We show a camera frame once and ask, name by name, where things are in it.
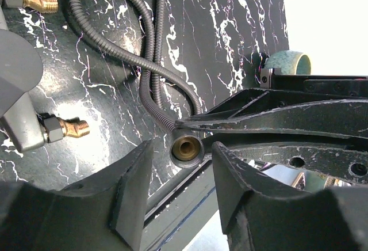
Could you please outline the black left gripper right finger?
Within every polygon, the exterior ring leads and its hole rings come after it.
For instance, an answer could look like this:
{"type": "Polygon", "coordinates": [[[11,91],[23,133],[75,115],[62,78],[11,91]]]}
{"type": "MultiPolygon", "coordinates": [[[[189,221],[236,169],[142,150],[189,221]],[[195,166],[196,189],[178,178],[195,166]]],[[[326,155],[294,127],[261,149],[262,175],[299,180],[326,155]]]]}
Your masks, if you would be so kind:
{"type": "Polygon", "coordinates": [[[221,142],[212,164],[230,250],[366,250],[367,188],[309,193],[243,162],[221,142]]]}

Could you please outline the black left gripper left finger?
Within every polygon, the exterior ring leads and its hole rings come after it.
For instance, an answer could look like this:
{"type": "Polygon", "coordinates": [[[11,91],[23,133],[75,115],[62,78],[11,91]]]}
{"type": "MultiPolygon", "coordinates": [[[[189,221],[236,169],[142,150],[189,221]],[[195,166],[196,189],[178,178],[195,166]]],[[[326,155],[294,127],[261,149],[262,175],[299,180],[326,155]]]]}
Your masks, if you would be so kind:
{"type": "Polygon", "coordinates": [[[153,147],[59,191],[1,182],[2,250],[139,250],[153,147]]]}

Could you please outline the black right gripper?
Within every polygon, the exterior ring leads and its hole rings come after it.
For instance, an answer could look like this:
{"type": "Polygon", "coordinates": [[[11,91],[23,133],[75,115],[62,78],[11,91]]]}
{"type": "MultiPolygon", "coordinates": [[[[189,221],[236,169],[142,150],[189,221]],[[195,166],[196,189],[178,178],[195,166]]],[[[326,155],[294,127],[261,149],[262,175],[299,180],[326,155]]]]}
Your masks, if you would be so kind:
{"type": "MultiPolygon", "coordinates": [[[[367,99],[362,98],[367,97],[367,77],[283,75],[280,68],[261,69],[260,86],[272,90],[242,90],[206,113],[178,120],[177,127],[231,134],[367,138],[367,99]]],[[[316,142],[245,144],[224,140],[221,143],[247,162],[283,165],[367,185],[367,149],[361,146],[316,142]]]]}

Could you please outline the grey faucet with brass fittings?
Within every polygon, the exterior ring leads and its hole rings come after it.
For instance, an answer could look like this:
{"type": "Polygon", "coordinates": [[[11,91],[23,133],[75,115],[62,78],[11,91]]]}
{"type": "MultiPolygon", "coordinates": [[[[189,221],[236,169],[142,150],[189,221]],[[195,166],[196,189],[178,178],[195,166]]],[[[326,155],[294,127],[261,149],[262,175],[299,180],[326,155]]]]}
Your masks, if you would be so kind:
{"type": "MultiPolygon", "coordinates": [[[[56,13],[58,0],[1,0],[1,8],[29,7],[40,13],[56,13]]],[[[81,138],[90,132],[79,118],[56,116],[39,120],[29,92],[43,76],[43,63],[35,48],[8,30],[1,16],[1,125],[20,153],[38,149],[65,137],[81,138]]]]}

